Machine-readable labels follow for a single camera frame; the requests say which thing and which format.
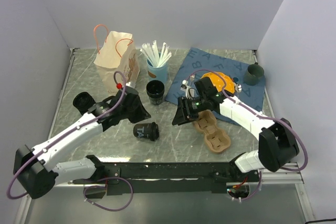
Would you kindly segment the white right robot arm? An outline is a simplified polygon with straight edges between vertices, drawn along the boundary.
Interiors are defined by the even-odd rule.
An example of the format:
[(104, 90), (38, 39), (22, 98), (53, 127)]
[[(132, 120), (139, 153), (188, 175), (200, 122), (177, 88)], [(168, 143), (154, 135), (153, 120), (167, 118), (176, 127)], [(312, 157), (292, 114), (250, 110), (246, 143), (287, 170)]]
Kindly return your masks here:
[(258, 140), (258, 150), (243, 153), (232, 160), (230, 177), (242, 181), (248, 172), (267, 169), (276, 172), (299, 154), (291, 125), (285, 119), (264, 116), (228, 91), (219, 92), (209, 77), (195, 82), (199, 96), (179, 97), (173, 125), (194, 122), (200, 112), (215, 111), (238, 123)]

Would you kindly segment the black takeout coffee cup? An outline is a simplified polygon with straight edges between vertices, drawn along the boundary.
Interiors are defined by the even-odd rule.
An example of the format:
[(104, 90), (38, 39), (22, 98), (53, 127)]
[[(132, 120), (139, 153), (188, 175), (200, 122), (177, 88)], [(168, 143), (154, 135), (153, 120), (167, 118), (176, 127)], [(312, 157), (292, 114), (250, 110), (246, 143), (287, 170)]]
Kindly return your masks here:
[(136, 124), (133, 128), (133, 135), (137, 138), (149, 139), (151, 131), (150, 128), (151, 124), (149, 123)]

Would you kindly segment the stack of black lids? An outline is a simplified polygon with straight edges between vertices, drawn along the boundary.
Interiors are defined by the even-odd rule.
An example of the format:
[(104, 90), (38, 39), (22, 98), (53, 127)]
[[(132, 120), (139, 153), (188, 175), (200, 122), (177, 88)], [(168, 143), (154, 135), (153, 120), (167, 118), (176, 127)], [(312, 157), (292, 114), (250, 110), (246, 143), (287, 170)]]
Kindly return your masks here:
[(72, 105), (81, 115), (84, 115), (95, 103), (94, 98), (88, 92), (81, 92), (75, 96)]

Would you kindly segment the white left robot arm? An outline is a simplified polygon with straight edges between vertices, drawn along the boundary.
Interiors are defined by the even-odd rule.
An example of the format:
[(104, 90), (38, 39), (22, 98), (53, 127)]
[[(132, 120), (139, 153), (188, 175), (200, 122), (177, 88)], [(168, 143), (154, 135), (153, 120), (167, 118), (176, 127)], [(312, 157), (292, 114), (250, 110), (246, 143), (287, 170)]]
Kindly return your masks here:
[(72, 180), (100, 182), (106, 172), (96, 156), (88, 155), (72, 162), (61, 162), (61, 159), (124, 119), (135, 124), (151, 117), (137, 90), (128, 86), (101, 102), (82, 92), (74, 98), (73, 105), (81, 114), (73, 125), (33, 148), (25, 145), (16, 151), (13, 173), (32, 199)]

